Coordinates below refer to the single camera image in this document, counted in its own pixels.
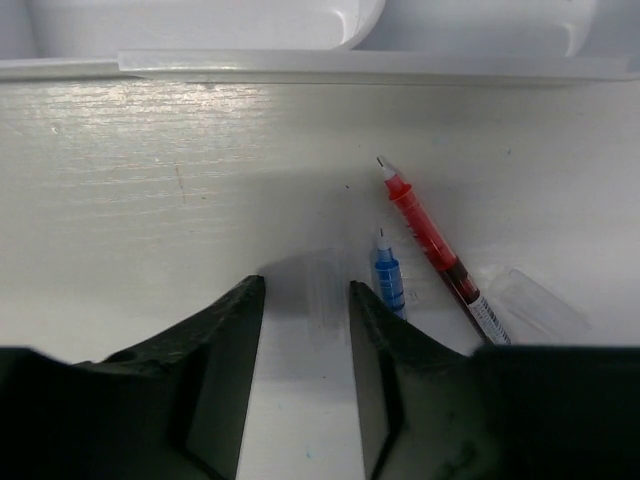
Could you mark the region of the clear pen cap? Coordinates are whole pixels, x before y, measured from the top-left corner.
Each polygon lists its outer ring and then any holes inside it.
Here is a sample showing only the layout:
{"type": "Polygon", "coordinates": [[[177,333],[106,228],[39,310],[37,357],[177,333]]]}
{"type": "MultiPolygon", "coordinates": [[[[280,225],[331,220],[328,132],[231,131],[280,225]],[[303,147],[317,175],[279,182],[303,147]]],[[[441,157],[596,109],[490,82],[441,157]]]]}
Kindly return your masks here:
{"type": "Polygon", "coordinates": [[[500,272],[488,293],[518,344],[576,343],[591,329],[584,314],[518,269],[500,272]]]}
{"type": "Polygon", "coordinates": [[[337,249],[312,252],[305,260],[308,334],[316,349],[343,340],[347,300],[343,258],[337,249]]]}

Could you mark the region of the red pen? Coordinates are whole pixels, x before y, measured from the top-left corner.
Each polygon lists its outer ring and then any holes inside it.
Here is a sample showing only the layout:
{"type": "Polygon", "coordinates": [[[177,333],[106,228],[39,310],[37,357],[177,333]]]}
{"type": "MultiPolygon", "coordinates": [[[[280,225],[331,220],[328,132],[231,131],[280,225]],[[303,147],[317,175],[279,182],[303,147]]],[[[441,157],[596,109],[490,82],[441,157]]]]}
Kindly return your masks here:
{"type": "Polygon", "coordinates": [[[459,256],[440,233],[412,185],[383,157],[377,157],[389,200],[397,208],[425,257],[487,343],[510,345],[511,337],[474,282],[459,256]]]}

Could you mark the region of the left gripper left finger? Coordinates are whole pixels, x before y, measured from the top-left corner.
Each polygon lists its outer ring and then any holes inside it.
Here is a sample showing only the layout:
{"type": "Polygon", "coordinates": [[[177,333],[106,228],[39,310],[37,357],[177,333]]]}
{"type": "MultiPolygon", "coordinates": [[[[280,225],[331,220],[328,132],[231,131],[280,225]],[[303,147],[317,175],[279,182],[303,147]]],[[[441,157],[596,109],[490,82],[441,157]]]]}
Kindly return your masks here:
{"type": "Polygon", "coordinates": [[[1,350],[5,479],[233,479],[265,301],[251,275],[103,361],[1,350]]]}

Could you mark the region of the dark blue pen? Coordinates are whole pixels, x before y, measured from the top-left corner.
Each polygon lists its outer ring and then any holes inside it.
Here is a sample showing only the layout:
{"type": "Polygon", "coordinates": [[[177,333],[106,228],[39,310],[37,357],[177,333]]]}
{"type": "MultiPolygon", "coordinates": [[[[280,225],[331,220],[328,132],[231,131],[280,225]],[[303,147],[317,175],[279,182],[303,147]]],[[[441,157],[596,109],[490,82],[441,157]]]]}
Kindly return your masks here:
{"type": "Polygon", "coordinates": [[[374,291],[394,315],[407,320],[400,264],[381,227],[374,232],[370,263],[374,291]]]}

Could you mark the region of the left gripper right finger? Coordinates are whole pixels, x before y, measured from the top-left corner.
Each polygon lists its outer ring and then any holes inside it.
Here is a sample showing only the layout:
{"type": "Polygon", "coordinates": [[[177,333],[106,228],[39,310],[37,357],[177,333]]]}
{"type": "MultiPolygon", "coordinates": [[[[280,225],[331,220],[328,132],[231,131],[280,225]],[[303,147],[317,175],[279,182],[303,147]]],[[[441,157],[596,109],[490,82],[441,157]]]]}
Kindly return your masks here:
{"type": "Polygon", "coordinates": [[[349,319],[369,479],[635,479],[635,347],[488,346],[469,356],[364,283],[349,319]]]}

